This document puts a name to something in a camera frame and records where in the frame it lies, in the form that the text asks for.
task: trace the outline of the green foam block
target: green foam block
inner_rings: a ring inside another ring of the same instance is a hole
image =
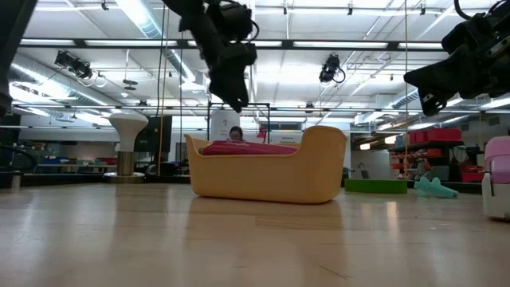
[[[345,179],[345,191],[374,194],[406,194],[407,181],[398,179]]]

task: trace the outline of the wooden floor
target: wooden floor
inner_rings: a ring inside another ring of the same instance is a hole
[[[190,186],[0,193],[0,286],[510,286],[510,224],[481,196],[342,193],[319,206]]]

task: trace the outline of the teal toy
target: teal toy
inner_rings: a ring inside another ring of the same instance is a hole
[[[430,182],[425,176],[422,176],[420,181],[414,182],[414,188],[425,192],[427,195],[448,199],[456,198],[459,194],[458,191],[454,191],[448,187],[443,187],[438,178],[433,178],[432,182]]]

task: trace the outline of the red cushion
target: red cushion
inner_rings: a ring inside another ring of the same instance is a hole
[[[296,147],[216,140],[204,148],[202,155],[290,155],[296,151]]]

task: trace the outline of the pink container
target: pink container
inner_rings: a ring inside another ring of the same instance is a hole
[[[485,170],[492,183],[510,183],[510,136],[498,136],[485,147]]]

